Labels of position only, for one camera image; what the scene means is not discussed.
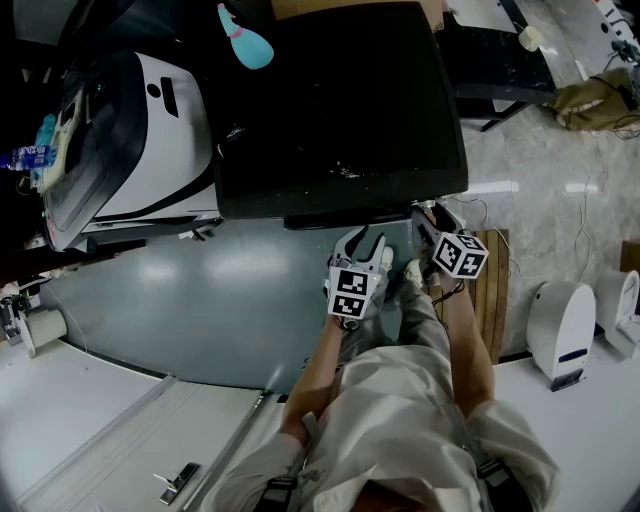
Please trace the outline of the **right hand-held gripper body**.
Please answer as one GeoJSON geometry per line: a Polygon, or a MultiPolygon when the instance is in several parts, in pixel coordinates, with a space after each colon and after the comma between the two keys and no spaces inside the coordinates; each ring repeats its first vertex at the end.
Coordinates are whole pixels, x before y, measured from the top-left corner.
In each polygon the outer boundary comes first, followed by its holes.
{"type": "Polygon", "coordinates": [[[489,256],[479,238],[458,226],[451,231],[422,226],[421,236],[427,245],[427,264],[452,278],[477,278],[489,256]]]}

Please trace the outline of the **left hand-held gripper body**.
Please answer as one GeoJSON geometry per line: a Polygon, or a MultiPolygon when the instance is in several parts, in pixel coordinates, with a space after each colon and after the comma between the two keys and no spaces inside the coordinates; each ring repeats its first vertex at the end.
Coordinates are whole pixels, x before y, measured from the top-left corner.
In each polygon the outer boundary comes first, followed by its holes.
{"type": "Polygon", "coordinates": [[[384,296],[387,274],[381,274],[379,269],[362,269],[360,261],[352,258],[351,264],[333,264],[331,254],[324,281],[329,315],[364,319],[371,305],[384,296]]]}

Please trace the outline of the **large black box appliance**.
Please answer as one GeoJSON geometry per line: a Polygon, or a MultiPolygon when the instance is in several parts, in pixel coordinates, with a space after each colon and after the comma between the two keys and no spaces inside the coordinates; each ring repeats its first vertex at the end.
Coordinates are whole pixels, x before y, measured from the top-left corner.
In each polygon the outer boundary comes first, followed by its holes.
{"type": "Polygon", "coordinates": [[[312,12],[265,36],[266,67],[215,67],[225,218],[380,210],[467,189],[453,92],[419,3],[312,12]]]}

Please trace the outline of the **person's right forearm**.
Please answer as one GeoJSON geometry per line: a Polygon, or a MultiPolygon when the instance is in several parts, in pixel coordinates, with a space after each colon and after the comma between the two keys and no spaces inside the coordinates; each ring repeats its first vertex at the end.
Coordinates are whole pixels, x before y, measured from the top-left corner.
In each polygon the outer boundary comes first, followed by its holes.
{"type": "Polygon", "coordinates": [[[452,294],[447,303],[454,400],[469,417],[478,406],[494,400],[494,369],[468,290],[452,294]]]}

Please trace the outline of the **person's left forearm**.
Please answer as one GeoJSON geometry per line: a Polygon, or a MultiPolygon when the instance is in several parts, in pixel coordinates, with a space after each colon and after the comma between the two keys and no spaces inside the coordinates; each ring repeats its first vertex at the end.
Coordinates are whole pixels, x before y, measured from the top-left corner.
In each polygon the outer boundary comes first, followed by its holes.
{"type": "Polygon", "coordinates": [[[285,403],[279,431],[302,446],[310,440],[303,418],[309,413],[319,418],[330,403],[343,337],[339,320],[328,315],[316,350],[285,403]]]}

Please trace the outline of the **person's right white shoe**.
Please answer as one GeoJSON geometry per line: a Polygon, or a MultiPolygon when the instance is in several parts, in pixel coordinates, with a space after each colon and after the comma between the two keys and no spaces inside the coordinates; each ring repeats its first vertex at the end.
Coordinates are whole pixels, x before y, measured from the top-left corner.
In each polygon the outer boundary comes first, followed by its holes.
{"type": "Polygon", "coordinates": [[[412,283],[418,288],[424,287],[424,280],[421,270],[421,260],[418,258],[411,259],[403,269],[403,282],[412,283]]]}

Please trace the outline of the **wooden slatted platform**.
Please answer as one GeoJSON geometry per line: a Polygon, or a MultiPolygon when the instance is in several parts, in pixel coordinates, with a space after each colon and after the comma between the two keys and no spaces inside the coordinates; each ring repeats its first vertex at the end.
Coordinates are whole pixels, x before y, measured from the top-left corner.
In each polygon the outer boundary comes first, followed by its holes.
{"type": "Polygon", "coordinates": [[[450,278],[469,290],[476,322],[493,363],[498,363],[506,323],[510,251],[506,230],[475,231],[489,256],[477,278],[450,278]]]}

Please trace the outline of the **person's grey trousers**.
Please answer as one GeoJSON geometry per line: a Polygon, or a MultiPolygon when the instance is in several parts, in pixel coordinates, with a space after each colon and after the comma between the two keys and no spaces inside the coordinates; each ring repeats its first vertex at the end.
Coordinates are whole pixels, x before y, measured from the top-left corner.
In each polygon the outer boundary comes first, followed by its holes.
{"type": "Polygon", "coordinates": [[[435,350],[449,361],[450,345],[445,328],[436,317],[431,298],[413,281],[403,281],[394,295],[401,311],[398,339],[392,340],[384,333],[380,313],[385,303],[388,282],[388,277],[382,275],[358,328],[344,335],[338,364],[346,364],[358,355],[378,347],[412,345],[435,350]]]}

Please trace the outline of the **white round closed toilet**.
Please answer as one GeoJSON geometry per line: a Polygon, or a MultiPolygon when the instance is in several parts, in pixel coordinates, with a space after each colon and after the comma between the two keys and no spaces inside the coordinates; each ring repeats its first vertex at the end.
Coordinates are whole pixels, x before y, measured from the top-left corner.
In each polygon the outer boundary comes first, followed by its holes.
{"type": "Polygon", "coordinates": [[[550,390],[577,384],[591,351],[596,320],[592,288],[573,281],[549,281],[536,290],[529,310],[526,340],[550,390]]]}

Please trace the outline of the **person's white shirt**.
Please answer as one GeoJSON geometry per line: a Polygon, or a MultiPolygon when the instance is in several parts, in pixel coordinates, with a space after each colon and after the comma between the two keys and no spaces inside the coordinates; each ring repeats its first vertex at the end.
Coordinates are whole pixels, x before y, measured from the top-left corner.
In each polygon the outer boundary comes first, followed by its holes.
{"type": "Polygon", "coordinates": [[[300,512],[349,512],[368,482],[438,512],[481,512],[476,465],[449,420],[448,359],[385,346],[346,364],[309,446],[276,433],[205,497],[202,512],[252,512],[267,483],[295,471],[300,512]]]}

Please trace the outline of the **black table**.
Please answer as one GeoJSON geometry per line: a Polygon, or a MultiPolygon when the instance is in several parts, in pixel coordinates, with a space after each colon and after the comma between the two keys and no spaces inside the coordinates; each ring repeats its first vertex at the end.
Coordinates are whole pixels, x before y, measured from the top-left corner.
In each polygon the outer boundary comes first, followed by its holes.
{"type": "Polygon", "coordinates": [[[488,132],[533,105],[552,99],[556,85],[537,49],[519,35],[528,22],[515,0],[446,0],[436,33],[458,115],[483,120],[488,132]]]}

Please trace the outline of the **white toilet with open lid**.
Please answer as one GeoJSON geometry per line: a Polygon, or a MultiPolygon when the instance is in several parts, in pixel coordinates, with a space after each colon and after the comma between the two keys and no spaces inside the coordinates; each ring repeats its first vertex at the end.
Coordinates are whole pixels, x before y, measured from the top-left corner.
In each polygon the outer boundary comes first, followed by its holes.
{"type": "Polygon", "coordinates": [[[638,272],[603,271],[596,283],[595,298],[596,323],[604,330],[608,343],[627,359],[640,356],[638,272]]]}

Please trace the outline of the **cardboard box beside toilets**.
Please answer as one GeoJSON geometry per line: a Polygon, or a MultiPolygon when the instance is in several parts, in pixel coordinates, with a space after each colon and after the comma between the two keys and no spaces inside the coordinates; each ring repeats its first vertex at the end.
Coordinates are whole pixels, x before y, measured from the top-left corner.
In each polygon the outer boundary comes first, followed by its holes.
{"type": "Polygon", "coordinates": [[[625,240],[621,244],[619,270],[636,271],[640,275],[640,240],[625,240]]]}

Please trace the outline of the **white cup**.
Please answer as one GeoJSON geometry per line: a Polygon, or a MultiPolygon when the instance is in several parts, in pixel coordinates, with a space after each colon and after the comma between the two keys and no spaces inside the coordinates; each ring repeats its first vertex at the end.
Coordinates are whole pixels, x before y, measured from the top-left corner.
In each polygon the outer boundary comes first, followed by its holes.
{"type": "Polygon", "coordinates": [[[520,45],[529,52],[536,52],[543,43],[543,40],[543,35],[531,25],[527,25],[518,34],[520,45]]]}

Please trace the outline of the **white and grey top-load washer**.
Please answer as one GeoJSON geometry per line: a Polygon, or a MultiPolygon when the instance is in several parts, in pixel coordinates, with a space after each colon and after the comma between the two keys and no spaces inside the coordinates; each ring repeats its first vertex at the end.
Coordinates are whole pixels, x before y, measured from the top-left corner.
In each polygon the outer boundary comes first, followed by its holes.
{"type": "Polygon", "coordinates": [[[216,155],[194,76],[131,51],[67,72],[62,97],[88,86],[90,122],[66,172],[42,196],[44,237],[58,252],[145,240],[219,219],[216,155]]]}

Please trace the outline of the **large open cardboard box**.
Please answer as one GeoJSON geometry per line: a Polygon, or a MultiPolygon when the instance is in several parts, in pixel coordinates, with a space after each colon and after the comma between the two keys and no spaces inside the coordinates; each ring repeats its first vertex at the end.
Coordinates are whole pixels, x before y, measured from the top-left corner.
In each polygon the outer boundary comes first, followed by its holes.
{"type": "Polygon", "coordinates": [[[433,32],[443,28],[444,13],[449,10],[446,0],[271,0],[271,6],[275,18],[280,21],[332,8],[389,2],[418,2],[433,32]]]}

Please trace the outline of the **white door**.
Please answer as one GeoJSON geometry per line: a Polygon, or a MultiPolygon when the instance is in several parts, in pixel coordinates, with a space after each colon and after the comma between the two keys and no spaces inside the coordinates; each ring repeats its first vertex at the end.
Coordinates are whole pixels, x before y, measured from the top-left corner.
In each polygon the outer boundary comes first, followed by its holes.
{"type": "Polygon", "coordinates": [[[283,406],[269,390],[167,377],[18,500],[19,512],[200,512],[207,493],[274,432],[283,406]],[[198,472],[171,505],[166,484],[198,472]]]}

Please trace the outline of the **white display counter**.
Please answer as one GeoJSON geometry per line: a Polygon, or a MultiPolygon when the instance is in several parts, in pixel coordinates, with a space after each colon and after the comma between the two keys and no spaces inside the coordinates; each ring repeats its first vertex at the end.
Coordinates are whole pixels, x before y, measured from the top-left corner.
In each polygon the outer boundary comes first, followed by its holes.
{"type": "Polygon", "coordinates": [[[635,16],[624,0],[593,0],[618,39],[640,42],[640,14],[635,16]]]}

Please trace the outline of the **cream plastic tool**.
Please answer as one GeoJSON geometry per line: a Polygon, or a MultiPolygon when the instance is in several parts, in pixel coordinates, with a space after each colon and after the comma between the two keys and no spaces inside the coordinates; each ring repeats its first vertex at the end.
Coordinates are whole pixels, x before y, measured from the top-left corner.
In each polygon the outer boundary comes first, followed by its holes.
{"type": "Polygon", "coordinates": [[[55,159],[50,166],[44,168],[36,184],[40,196],[44,196],[64,176],[72,138],[90,122],[89,106],[87,85],[79,86],[63,100],[50,144],[51,150],[55,152],[55,159]]]}

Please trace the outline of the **white pipe roll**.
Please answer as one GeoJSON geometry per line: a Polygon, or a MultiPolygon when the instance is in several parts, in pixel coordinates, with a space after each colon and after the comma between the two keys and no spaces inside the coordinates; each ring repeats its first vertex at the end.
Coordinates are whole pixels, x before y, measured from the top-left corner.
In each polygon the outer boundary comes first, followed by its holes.
{"type": "Polygon", "coordinates": [[[20,312],[19,327],[30,358],[36,357],[39,348],[67,334],[66,321],[59,309],[32,314],[20,312]]]}

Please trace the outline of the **blue cloth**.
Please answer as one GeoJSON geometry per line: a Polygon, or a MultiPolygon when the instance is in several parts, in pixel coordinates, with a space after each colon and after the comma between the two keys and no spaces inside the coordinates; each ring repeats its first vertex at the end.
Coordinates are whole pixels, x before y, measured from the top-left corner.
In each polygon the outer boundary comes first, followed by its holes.
{"type": "Polygon", "coordinates": [[[56,129],[57,116],[54,114],[48,114],[44,117],[41,126],[39,127],[35,145],[36,146],[50,146],[53,140],[53,136],[56,129]]]}

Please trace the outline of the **blue label water bottle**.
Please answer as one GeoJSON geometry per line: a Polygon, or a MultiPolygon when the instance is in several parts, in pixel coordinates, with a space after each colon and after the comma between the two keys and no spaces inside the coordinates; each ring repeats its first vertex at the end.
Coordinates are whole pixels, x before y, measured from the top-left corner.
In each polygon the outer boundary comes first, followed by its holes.
{"type": "Polygon", "coordinates": [[[51,167],[56,160],[56,150],[49,145],[22,146],[0,155],[0,169],[27,171],[51,167]]]}

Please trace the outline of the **teal handled brush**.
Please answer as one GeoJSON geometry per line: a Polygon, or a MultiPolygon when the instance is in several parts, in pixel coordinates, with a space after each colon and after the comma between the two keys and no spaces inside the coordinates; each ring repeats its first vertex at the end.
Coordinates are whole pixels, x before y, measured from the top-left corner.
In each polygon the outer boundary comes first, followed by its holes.
{"type": "Polygon", "coordinates": [[[240,63],[250,70],[265,68],[274,58],[271,44],[259,34],[238,25],[235,16],[220,2],[218,15],[233,52],[240,63]]]}

